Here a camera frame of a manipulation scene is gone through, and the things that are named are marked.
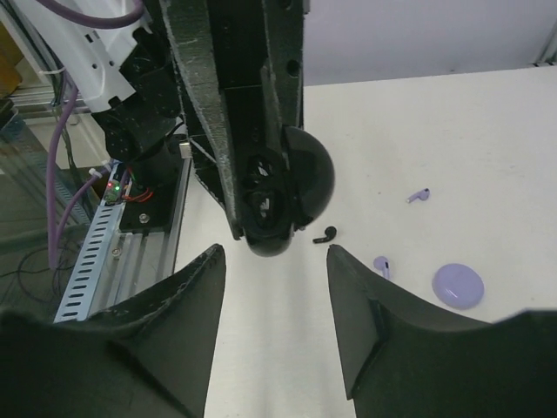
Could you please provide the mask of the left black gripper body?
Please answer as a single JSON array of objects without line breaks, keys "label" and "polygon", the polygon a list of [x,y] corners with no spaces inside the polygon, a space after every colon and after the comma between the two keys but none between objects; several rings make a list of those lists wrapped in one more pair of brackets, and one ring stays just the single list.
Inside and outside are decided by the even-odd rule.
[{"label": "left black gripper body", "polygon": [[[162,51],[170,59],[170,77],[182,85],[175,73],[175,63],[166,34],[161,1],[146,1],[146,11],[153,20],[153,31],[162,38]],[[263,1],[206,1],[208,3],[213,52],[220,87],[255,86],[260,83],[260,69],[266,58]],[[309,3],[304,3],[305,15]]]}]

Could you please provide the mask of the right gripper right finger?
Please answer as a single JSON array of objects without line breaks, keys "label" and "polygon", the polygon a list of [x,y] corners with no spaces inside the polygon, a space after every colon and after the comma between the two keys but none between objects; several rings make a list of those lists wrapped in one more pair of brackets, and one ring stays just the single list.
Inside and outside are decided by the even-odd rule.
[{"label": "right gripper right finger", "polygon": [[342,246],[330,246],[326,265],[357,416],[555,416],[555,311],[486,323],[422,300]]}]

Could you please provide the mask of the purple earbud charging case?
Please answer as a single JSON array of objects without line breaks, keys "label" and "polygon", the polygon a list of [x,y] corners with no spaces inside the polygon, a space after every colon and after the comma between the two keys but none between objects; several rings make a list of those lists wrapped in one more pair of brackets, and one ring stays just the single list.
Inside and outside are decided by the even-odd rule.
[{"label": "purple earbud charging case", "polygon": [[441,266],[432,279],[437,298],[449,307],[467,310],[479,305],[485,294],[483,279],[469,266]]}]

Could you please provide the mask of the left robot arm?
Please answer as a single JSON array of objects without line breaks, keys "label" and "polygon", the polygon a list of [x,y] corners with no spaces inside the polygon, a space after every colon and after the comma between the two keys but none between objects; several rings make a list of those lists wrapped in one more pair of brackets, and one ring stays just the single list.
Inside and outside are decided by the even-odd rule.
[{"label": "left robot arm", "polygon": [[306,1],[36,1],[109,154],[137,183],[171,174],[184,123],[236,239],[287,241],[309,215],[293,183],[303,131]]}]

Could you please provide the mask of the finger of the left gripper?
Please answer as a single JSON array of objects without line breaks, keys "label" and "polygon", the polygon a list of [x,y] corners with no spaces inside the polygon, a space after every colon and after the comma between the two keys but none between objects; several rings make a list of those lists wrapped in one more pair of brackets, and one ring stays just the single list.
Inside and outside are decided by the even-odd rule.
[{"label": "finger of the left gripper", "polygon": [[260,70],[266,145],[287,156],[285,128],[302,125],[304,3],[261,3],[266,58]]},{"label": "finger of the left gripper", "polygon": [[201,155],[194,159],[196,176],[225,211],[232,237],[243,236],[236,196],[232,136],[224,100],[219,91],[211,24],[206,1],[161,1],[160,8],[175,73],[182,83],[183,105],[191,105],[209,147],[197,140]]}]

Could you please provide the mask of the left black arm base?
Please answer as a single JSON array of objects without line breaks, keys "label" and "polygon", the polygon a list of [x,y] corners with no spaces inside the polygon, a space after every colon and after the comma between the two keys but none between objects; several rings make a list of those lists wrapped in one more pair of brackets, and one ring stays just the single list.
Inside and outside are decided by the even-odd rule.
[{"label": "left black arm base", "polygon": [[171,230],[178,201],[178,189],[182,168],[177,169],[177,177],[158,187],[137,187],[132,182],[134,176],[129,168],[131,186],[124,197],[124,212],[119,222],[121,233],[168,233]]}]

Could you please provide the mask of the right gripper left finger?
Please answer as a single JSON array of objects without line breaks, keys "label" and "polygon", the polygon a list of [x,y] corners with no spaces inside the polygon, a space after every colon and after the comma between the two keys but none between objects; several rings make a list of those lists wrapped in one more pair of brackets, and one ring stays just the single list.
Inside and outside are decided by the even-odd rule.
[{"label": "right gripper left finger", "polygon": [[200,417],[225,290],[225,250],[87,320],[1,312],[4,417]]}]

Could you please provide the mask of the black earbud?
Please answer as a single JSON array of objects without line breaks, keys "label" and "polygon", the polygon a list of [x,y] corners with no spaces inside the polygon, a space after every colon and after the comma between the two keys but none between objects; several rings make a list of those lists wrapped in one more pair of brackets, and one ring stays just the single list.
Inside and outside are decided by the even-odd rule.
[{"label": "black earbud", "polygon": [[324,235],[322,237],[317,237],[312,240],[315,245],[325,244],[333,241],[338,234],[338,229],[335,226],[328,226],[324,230]]}]

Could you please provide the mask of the purple earbud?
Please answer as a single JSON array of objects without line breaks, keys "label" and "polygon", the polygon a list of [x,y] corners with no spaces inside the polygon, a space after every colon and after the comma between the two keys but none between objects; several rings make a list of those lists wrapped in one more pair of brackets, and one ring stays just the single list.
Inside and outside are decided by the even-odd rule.
[{"label": "purple earbud", "polygon": [[406,199],[406,202],[408,204],[411,204],[412,202],[416,201],[416,200],[420,200],[420,201],[426,201],[430,198],[431,195],[431,191],[429,188],[424,188],[422,190],[419,190],[415,193],[413,193],[411,196],[409,196]]},{"label": "purple earbud", "polygon": [[373,260],[373,266],[376,270],[378,270],[381,276],[386,279],[391,279],[390,274],[390,261],[385,256],[378,256]]}]

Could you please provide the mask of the black earbud charging case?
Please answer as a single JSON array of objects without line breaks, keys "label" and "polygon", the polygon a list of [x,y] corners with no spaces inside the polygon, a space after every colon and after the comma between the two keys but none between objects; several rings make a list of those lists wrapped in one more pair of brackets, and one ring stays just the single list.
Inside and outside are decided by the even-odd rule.
[{"label": "black earbud charging case", "polygon": [[273,257],[327,208],[335,186],[328,150],[298,127],[283,128],[274,151],[258,146],[240,159],[238,192],[245,241],[258,256]]}]

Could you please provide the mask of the aluminium mounting rail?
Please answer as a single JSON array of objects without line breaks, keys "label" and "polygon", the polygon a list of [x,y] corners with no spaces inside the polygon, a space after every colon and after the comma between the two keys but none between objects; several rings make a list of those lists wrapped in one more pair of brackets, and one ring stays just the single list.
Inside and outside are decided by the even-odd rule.
[{"label": "aluminium mounting rail", "polygon": [[173,274],[180,213],[191,170],[191,150],[184,134],[171,137],[171,155],[178,163],[177,178],[158,188],[144,203],[128,203],[118,225],[107,264],[112,306]]}]

